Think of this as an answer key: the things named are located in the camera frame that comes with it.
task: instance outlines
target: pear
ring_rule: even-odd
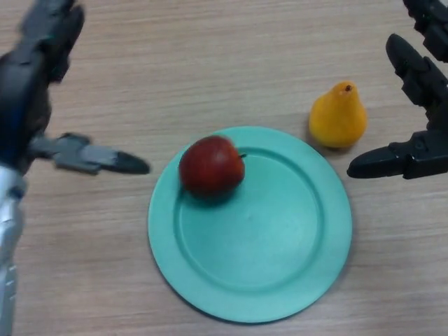
[[[309,132],[322,146],[348,148],[364,134],[368,114],[355,83],[346,80],[320,96],[309,114]]]

